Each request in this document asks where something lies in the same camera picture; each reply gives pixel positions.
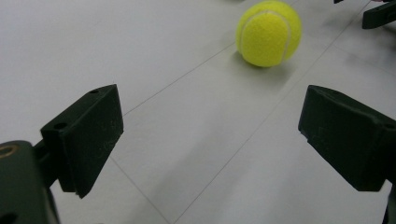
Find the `white floor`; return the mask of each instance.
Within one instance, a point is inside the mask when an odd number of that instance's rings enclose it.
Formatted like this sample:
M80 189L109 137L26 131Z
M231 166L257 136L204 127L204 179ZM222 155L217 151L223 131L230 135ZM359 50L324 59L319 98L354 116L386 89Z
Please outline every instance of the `white floor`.
M125 132L83 200L52 187L63 224L374 224L390 183L357 192L297 130L308 85L396 119L396 22L368 0L288 0L304 34L259 69L234 32L258 0L0 2L0 142L118 84Z

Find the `tennis ball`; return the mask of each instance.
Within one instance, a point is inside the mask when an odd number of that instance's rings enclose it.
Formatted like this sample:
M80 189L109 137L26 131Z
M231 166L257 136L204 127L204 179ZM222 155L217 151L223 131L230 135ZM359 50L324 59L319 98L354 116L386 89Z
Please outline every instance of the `tennis ball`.
M302 25L288 4L270 0L248 9L236 29L236 46L242 57L260 67L286 61L297 50Z

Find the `tiled floor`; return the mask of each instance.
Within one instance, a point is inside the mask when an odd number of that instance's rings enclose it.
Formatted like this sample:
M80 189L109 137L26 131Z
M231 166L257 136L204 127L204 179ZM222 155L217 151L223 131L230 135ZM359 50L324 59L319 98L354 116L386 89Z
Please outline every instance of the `tiled floor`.
M308 85L396 119L396 25L368 0L288 0L303 39L258 69L234 46L255 0L0 3L0 141L36 143L77 98L116 83L125 132L83 200L52 187L63 224L381 223L389 183L357 192L297 125Z

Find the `yellow tennis ball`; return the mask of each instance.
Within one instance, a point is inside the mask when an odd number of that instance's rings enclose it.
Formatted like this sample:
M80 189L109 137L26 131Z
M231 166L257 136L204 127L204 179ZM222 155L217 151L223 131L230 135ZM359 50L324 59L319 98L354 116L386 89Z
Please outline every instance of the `yellow tennis ball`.
M288 4L270 0L248 9L236 29L236 46L242 57L260 67L286 61L297 50L302 25Z

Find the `black object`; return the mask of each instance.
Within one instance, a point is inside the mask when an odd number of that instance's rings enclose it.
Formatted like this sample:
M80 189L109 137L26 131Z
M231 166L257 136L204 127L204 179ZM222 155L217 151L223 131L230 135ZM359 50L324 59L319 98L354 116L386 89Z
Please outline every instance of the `black object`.
M343 0L333 0L335 4ZM386 4L367 10L363 13L362 28L374 29L390 22L396 21L396 1L385 0Z
M88 92L42 129L35 147L0 145L0 224L59 223L50 186L87 195L123 132L116 85Z
M395 184L395 120L339 91L309 86L298 128L355 189Z

